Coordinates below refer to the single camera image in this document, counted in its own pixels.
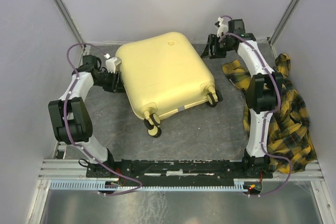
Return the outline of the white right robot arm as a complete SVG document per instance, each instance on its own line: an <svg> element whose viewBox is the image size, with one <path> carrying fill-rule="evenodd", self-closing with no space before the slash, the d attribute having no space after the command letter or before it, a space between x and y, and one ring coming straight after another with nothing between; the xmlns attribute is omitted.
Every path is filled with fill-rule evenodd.
<svg viewBox="0 0 336 224"><path fill-rule="evenodd" d="M262 56L256 38L245 31L242 19L225 20L220 16L215 23L217 32L208 36L202 57L224 58L236 51L244 61L251 80L245 92L250 112L249 140L241 163L238 165L246 177L259 176L269 164L267 135L272 115L280 109L280 90L283 77L272 70Z"/></svg>

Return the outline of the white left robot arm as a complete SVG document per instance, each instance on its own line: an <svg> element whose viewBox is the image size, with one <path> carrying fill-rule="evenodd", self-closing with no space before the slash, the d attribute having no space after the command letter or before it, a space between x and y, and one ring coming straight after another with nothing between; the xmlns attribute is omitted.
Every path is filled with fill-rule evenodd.
<svg viewBox="0 0 336 224"><path fill-rule="evenodd" d="M93 124L85 99L93 86L101 87L106 92L124 92L120 65L121 60L117 57L107 59L103 66L100 58L84 56L82 65L72 72L66 92L48 104L56 140L74 146L87 157L86 160L79 160L79 165L87 170L87 177L112 177L116 171L111 152L93 135Z"/></svg>

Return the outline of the yellow suitcase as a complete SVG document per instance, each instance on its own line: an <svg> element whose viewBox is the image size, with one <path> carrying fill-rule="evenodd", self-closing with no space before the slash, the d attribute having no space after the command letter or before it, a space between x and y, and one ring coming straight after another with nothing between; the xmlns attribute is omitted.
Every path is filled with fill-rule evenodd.
<svg viewBox="0 0 336 224"><path fill-rule="evenodd" d="M169 32L119 47L121 80L134 114L148 135L159 137L162 120L194 106L223 100L211 71L187 37Z"/></svg>

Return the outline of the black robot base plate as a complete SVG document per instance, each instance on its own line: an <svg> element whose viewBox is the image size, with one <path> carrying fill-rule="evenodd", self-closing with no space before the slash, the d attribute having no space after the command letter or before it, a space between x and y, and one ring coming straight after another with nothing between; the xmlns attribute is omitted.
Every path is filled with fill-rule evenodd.
<svg viewBox="0 0 336 224"><path fill-rule="evenodd" d="M86 168L87 178L106 178L118 186L231 186L234 179L262 180L272 178L263 167L247 168L241 161L149 161L121 160L114 162L114 174L99 164L85 159L78 161Z"/></svg>

